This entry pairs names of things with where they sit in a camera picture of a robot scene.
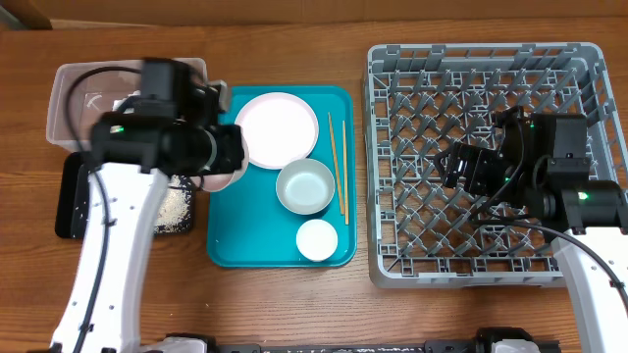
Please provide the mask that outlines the small pink plate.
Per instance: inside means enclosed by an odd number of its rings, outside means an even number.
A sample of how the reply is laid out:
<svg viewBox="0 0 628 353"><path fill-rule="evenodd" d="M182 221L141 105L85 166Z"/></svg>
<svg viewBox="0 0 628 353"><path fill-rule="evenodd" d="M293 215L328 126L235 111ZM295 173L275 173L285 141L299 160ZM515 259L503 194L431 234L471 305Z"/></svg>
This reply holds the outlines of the small pink plate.
<svg viewBox="0 0 628 353"><path fill-rule="evenodd" d="M242 148L244 151L244 158L242 160L242 166L239 170L236 170L232 174L224 174L224 175L208 175L208 176L192 176L190 180L192 183L206 192L218 192L225 188L227 188L230 184L233 184L240 180L243 175L246 173L246 170L249 165L249 152L248 146L243 139Z"/></svg>

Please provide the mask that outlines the large white plate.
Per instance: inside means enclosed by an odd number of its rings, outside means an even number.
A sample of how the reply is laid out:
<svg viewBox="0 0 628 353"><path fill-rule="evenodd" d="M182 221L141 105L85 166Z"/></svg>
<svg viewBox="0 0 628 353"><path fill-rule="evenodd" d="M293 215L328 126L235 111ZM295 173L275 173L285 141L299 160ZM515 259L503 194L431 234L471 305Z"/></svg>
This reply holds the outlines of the large white plate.
<svg viewBox="0 0 628 353"><path fill-rule="evenodd" d="M313 109L296 95L283 92L253 98L238 112L235 123L241 127L249 162L268 170L280 170L308 157L319 136Z"/></svg>

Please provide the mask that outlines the grey bowl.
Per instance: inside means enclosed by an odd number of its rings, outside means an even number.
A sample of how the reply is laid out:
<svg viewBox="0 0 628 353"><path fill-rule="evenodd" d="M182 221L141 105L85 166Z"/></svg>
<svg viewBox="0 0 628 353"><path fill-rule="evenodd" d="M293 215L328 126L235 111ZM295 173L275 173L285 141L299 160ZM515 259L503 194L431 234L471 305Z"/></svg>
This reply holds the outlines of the grey bowl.
<svg viewBox="0 0 628 353"><path fill-rule="evenodd" d="M289 211L309 216L326 209L336 194L336 180L330 169L314 159L300 159L278 174L276 194Z"/></svg>

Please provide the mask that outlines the wooden chopstick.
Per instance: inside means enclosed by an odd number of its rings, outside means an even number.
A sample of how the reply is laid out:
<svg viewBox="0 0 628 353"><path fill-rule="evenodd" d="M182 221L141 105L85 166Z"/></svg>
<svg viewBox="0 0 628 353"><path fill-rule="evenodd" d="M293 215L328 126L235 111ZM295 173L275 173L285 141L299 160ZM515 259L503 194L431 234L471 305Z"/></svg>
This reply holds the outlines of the wooden chopstick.
<svg viewBox="0 0 628 353"><path fill-rule="evenodd" d="M340 205L340 214L344 216L343 195L342 195L342 190L341 190L341 185L340 185L340 167L339 167L338 152L337 152L335 132L334 132L331 112L328 112L328 125L329 125L329 130L330 130L330 141L331 141L332 153L333 153L333 162L334 162L334 168L335 168L336 186L337 186L339 205Z"/></svg>
<svg viewBox="0 0 628 353"><path fill-rule="evenodd" d="M348 160L347 160L347 138L346 123L342 121L342 166L343 166L343 191L344 191L344 223L349 225L349 204L348 204Z"/></svg>

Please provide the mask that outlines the white cup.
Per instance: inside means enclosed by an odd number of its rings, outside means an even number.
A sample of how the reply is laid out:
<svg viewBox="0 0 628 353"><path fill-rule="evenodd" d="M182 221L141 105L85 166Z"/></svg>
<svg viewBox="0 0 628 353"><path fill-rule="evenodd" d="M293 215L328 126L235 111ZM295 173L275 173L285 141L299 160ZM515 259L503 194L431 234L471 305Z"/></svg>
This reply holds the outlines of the white cup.
<svg viewBox="0 0 628 353"><path fill-rule="evenodd" d="M324 220L305 222L298 229L295 241L300 254L312 262L329 259L339 244L336 229Z"/></svg>

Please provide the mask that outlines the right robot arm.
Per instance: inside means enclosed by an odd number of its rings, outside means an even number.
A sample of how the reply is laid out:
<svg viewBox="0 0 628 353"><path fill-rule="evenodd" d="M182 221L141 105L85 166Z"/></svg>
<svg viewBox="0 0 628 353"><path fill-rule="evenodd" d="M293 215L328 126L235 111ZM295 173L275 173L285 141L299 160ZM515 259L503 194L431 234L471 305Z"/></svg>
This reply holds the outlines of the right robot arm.
<svg viewBox="0 0 628 353"><path fill-rule="evenodd" d="M592 180L581 114L493 114L497 149L462 142L434 157L444 186L485 197L476 227L532 229L549 244L572 301L586 352L627 349L627 193Z"/></svg>

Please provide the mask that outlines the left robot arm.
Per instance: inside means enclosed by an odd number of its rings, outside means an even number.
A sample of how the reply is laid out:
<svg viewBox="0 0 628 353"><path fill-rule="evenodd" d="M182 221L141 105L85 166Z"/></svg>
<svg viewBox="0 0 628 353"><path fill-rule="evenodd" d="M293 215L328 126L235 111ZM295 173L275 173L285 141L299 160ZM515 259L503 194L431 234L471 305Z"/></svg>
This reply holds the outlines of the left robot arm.
<svg viewBox="0 0 628 353"><path fill-rule="evenodd" d="M140 303L154 227L174 176L204 178L244 168L241 129L218 118L229 108L222 80L187 63L146 58L139 93L104 113L83 145L72 119L75 90L105 66L78 76L63 112L88 169L88 219L78 270L52 352L144 352Z"/></svg>

